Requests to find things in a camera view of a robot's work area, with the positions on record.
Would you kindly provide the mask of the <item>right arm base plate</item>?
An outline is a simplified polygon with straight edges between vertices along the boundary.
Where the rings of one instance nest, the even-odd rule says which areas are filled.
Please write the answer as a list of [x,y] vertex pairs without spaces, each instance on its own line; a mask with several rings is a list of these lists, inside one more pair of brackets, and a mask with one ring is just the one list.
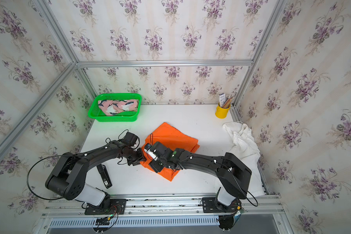
[[218,202],[217,197],[204,197],[201,199],[204,213],[234,213],[241,207],[241,201],[234,199],[232,204],[227,206]]

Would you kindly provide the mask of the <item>white cloth garment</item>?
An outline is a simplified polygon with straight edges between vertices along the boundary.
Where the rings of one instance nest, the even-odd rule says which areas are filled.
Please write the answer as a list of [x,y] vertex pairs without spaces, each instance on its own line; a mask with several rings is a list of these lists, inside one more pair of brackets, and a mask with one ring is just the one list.
[[228,122],[223,124],[222,127],[233,141],[233,147],[230,153],[241,160],[252,172],[248,188],[249,192],[254,197],[265,195],[258,168],[260,150],[254,141],[251,128],[247,124],[241,122]]

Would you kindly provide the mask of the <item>pink shark print shorts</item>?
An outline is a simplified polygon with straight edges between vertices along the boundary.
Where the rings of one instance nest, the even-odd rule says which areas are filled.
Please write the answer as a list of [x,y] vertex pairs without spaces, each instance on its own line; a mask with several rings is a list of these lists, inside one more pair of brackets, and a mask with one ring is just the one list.
[[99,100],[99,109],[107,116],[114,116],[122,112],[136,112],[139,103],[137,99],[128,100]]

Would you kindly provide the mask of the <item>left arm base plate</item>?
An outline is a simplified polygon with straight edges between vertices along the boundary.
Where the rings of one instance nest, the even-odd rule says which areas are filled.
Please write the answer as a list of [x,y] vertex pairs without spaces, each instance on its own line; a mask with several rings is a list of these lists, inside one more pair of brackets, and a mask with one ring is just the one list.
[[104,200],[101,205],[94,206],[87,204],[84,214],[85,215],[113,215],[124,214],[127,200],[126,199],[110,199]]

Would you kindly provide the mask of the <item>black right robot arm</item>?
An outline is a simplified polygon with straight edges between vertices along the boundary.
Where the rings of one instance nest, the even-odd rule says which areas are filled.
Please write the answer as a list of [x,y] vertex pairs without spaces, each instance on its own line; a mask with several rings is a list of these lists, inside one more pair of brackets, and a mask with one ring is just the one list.
[[165,169],[171,171],[195,170],[217,177],[222,185],[215,197],[215,204],[220,209],[227,208],[238,200],[255,198],[249,191],[252,171],[234,154],[224,156],[206,156],[192,153],[185,149],[171,150],[160,142],[146,144],[145,154],[152,160],[151,169],[160,173]]

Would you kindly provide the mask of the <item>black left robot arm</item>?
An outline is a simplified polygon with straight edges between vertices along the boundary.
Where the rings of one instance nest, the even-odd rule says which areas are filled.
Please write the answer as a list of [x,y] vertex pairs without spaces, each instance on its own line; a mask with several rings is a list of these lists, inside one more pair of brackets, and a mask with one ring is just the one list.
[[77,200],[101,210],[109,209],[111,196],[86,184],[87,173],[113,159],[127,159],[129,166],[140,165],[146,161],[146,157],[139,144],[139,137],[127,132],[122,139],[111,140],[99,148],[78,154],[67,152],[59,156],[45,183],[48,190],[59,195],[51,200]]

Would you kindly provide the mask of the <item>orange shorts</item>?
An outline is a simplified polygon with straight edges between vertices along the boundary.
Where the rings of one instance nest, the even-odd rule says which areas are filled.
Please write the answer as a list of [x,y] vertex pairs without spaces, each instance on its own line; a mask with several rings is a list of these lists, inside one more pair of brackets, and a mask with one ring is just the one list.
[[[167,148],[175,150],[176,148],[182,148],[192,153],[196,153],[199,149],[200,145],[198,144],[199,140],[188,135],[183,134],[181,131],[176,129],[175,127],[169,125],[164,122],[161,124],[155,131],[153,131],[146,139],[144,145],[141,147],[144,152],[144,146],[147,143],[156,143],[160,142]],[[144,157],[146,161],[140,162],[140,164],[147,168],[148,170],[155,172],[149,165],[149,163],[153,160],[150,156],[147,156],[144,152]],[[172,181],[174,177],[178,174],[178,171],[171,169],[163,169],[158,175],[167,179],[168,181]]]

